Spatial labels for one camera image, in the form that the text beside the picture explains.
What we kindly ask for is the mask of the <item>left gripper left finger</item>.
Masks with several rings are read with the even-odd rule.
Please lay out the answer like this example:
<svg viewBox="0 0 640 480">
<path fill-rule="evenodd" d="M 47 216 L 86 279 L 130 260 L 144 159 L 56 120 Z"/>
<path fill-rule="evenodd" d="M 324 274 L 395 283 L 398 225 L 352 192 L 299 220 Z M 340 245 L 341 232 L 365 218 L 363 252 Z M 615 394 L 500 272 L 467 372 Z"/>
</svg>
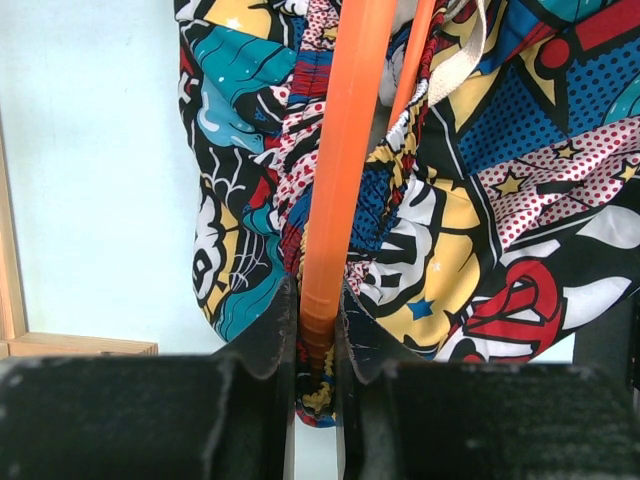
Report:
<svg viewBox="0 0 640 480">
<path fill-rule="evenodd" d="M 48 356 L 1 364 L 5 479 L 290 479 L 298 300 L 211 355 Z"/>
</svg>

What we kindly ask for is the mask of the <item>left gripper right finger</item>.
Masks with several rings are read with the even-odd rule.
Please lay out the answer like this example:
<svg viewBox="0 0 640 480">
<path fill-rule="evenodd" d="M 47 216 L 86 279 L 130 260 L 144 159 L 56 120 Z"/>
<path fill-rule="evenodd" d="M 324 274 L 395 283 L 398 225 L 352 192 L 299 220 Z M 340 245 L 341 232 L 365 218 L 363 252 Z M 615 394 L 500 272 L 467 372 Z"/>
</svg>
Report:
<svg viewBox="0 0 640 480">
<path fill-rule="evenodd" d="M 335 324 L 342 479 L 635 479 L 639 420 L 604 372 L 439 363 L 382 328 L 349 289 Z"/>
</svg>

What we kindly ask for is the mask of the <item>comic print shorts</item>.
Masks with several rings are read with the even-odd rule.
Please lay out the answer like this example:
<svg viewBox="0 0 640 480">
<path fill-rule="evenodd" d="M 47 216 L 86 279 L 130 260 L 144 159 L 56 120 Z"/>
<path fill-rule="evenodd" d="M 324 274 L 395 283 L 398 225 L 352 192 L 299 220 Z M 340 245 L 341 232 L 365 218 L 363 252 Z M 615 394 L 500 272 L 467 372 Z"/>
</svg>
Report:
<svg viewBox="0 0 640 480">
<path fill-rule="evenodd" d="M 639 289 L 639 5 L 438 1 L 387 28 L 343 268 L 427 360 L 527 362 Z M 342 1 L 178 1 L 197 303 L 231 341 L 301 279 Z"/>
</svg>

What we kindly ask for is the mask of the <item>orange hanger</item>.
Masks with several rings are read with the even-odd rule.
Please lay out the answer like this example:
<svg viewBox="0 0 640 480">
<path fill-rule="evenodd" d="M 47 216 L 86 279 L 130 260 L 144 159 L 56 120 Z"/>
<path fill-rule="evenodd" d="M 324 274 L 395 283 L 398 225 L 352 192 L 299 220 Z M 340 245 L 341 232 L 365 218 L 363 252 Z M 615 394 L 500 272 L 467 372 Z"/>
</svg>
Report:
<svg viewBox="0 0 640 480">
<path fill-rule="evenodd" d="M 299 332 L 319 383 L 334 343 L 344 267 L 397 1 L 341 10 L 301 259 Z"/>
</svg>

